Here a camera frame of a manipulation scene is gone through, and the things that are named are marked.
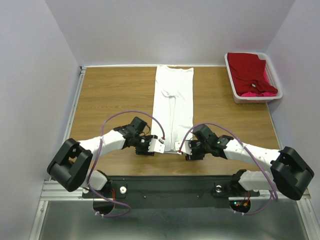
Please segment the white t shirt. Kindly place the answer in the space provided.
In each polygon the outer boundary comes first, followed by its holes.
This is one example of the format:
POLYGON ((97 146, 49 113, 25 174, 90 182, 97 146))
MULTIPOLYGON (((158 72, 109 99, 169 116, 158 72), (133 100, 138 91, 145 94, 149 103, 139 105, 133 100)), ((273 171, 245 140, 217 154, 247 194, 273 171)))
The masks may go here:
POLYGON ((152 116, 157 119, 165 133, 165 153, 174 153, 175 142, 192 137, 188 130, 193 127, 194 69, 156 68, 152 116))

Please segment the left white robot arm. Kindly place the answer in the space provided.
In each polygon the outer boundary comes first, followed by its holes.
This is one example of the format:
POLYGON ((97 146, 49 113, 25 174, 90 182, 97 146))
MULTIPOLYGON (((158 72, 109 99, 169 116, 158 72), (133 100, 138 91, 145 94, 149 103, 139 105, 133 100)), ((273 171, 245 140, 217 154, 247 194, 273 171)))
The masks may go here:
POLYGON ((67 139, 47 167, 47 173, 68 192, 78 188, 92 188, 100 197, 111 193, 105 173, 90 168, 92 160, 117 150, 135 148, 137 155, 153 156, 164 153, 165 145, 156 135, 142 135, 147 123, 134 117, 130 124, 119 126, 108 133, 88 140, 67 139))

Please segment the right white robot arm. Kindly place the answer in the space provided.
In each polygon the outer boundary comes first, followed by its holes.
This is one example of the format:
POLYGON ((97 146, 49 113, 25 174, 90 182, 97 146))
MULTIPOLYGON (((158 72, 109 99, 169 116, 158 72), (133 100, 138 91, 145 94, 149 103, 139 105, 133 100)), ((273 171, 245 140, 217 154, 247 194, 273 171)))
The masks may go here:
POLYGON ((238 136, 227 130, 228 135, 217 136, 211 123, 194 125, 187 133, 196 140, 189 143, 190 154, 202 157, 211 154, 227 160, 241 161, 258 167, 258 171, 244 171, 230 182, 231 192, 242 195, 246 191, 268 190, 278 200, 281 193, 291 200, 302 198, 315 176, 311 167, 292 147, 268 149, 242 142, 238 136))

